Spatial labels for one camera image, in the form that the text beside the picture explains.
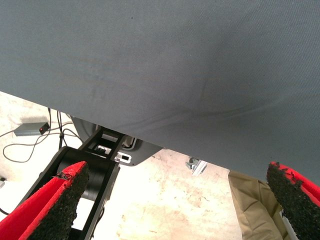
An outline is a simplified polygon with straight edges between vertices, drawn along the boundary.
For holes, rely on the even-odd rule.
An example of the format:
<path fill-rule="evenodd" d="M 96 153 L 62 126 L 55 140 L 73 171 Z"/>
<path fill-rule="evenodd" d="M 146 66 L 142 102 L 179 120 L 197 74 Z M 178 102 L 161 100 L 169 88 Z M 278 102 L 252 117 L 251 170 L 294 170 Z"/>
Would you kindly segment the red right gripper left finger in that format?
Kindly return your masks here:
<path fill-rule="evenodd" d="M 0 222 L 2 240 L 66 240 L 89 182 L 89 166 L 72 164 Z"/>

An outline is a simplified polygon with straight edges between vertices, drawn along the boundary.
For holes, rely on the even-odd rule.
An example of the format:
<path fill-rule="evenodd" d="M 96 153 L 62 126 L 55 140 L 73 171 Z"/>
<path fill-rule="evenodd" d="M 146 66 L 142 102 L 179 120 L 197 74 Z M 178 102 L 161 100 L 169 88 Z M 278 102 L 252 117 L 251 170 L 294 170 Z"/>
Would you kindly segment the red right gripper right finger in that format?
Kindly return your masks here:
<path fill-rule="evenodd" d="M 297 238 L 318 240 L 320 187 L 293 168 L 275 161 L 269 163 L 266 179 Z"/>

